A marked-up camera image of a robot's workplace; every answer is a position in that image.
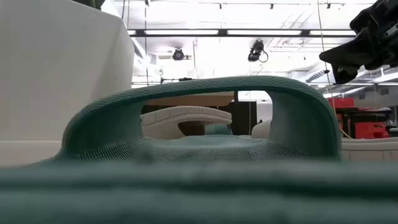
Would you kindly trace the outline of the white faceted plant pot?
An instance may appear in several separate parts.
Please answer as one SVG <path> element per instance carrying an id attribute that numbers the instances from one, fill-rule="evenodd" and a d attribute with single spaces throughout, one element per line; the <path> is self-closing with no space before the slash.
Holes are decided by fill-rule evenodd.
<path id="1" fill-rule="evenodd" d="M 69 120 L 131 87 L 123 20 L 73 0 L 0 0 L 0 168 L 54 156 Z"/>

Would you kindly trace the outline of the red storage bin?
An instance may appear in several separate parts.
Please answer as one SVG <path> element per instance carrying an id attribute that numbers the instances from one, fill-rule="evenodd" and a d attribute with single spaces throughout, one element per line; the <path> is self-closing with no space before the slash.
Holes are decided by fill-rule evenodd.
<path id="1" fill-rule="evenodd" d="M 328 102 L 332 108 L 354 108 L 353 98 L 329 98 Z"/>

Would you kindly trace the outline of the teal rubber slide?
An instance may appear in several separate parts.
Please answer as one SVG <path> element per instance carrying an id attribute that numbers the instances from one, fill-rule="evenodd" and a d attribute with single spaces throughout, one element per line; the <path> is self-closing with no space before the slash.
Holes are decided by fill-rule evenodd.
<path id="1" fill-rule="evenodd" d="M 267 139 L 150 139 L 149 100 L 266 91 Z M 341 159 L 336 115 L 314 88 L 224 77 L 122 91 L 81 109 L 59 152 L 0 168 L 0 224 L 398 224 L 398 162 Z"/>
<path id="2" fill-rule="evenodd" d="M 233 135 L 229 124 L 212 123 L 205 125 L 205 135 Z"/>

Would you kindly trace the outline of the black overhead frame beam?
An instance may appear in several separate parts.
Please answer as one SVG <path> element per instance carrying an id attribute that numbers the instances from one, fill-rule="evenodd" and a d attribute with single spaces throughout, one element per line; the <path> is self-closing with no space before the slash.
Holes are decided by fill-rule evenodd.
<path id="1" fill-rule="evenodd" d="M 352 38 L 348 29 L 129 29 L 131 37 L 293 37 Z"/>

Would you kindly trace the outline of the black partition panel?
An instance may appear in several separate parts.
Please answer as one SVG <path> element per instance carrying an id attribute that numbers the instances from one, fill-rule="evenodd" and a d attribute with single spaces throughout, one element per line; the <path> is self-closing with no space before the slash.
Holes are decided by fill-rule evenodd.
<path id="1" fill-rule="evenodd" d="M 237 112 L 237 135 L 251 135 L 252 128 L 257 124 L 257 103 L 239 101 Z"/>

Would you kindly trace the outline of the wooden shelf with black frame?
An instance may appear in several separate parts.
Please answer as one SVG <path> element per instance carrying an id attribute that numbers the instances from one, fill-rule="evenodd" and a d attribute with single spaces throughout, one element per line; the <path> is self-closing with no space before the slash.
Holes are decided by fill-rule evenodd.
<path id="1" fill-rule="evenodd" d="M 199 95 L 185 95 L 185 96 L 171 96 L 166 98 L 159 98 L 149 100 L 143 107 L 143 114 L 153 111 L 170 108 L 174 106 L 204 106 L 208 108 L 218 109 L 219 106 L 227 106 L 233 100 L 233 93 L 205 93 Z M 199 124 L 199 122 L 184 122 L 179 123 L 178 127 L 185 136 L 193 134 L 203 134 L 206 124 Z"/>

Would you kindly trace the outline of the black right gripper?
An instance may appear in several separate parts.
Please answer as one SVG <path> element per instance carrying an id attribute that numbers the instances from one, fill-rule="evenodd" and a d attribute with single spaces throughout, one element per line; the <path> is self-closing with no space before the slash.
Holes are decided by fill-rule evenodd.
<path id="1" fill-rule="evenodd" d="M 398 67 L 398 0 L 377 0 L 350 22 L 350 28 L 357 35 L 365 31 L 366 37 L 356 37 L 319 55 L 320 60 L 333 64 L 336 84 L 354 80 L 362 65 L 367 69 Z"/>

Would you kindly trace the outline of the white rubber slide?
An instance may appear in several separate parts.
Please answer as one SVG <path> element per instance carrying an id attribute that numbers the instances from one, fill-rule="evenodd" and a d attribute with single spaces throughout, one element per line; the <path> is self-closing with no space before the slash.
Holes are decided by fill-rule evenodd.
<path id="1" fill-rule="evenodd" d="M 398 137 L 343 140 L 333 123 L 282 124 L 279 120 L 267 120 L 253 127 L 251 138 L 265 141 L 271 155 L 278 159 L 398 162 Z"/>
<path id="2" fill-rule="evenodd" d="M 184 137 L 179 123 L 199 122 L 199 124 L 231 124 L 232 115 L 204 106 L 174 106 L 141 115 L 144 137 L 153 139 L 177 139 Z"/>

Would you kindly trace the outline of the red tool case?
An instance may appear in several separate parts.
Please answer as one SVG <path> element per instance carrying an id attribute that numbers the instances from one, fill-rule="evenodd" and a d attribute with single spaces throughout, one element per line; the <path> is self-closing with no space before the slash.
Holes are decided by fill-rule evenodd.
<path id="1" fill-rule="evenodd" d="M 383 122 L 361 122 L 355 124 L 356 139 L 382 139 L 388 137 L 389 133 Z"/>

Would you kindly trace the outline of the black parts bin cart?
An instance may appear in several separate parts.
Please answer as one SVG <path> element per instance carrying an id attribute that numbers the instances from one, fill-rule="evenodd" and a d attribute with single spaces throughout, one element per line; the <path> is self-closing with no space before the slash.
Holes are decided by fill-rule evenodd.
<path id="1" fill-rule="evenodd" d="M 344 138 L 355 138 L 355 124 L 361 122 L 383 122 L 387 132 L 389 126 L 387 122 L 391 110 L 376 110 L 364 108 L 337 108 L 335 113 L 340 125 L 340 131 Z"/>

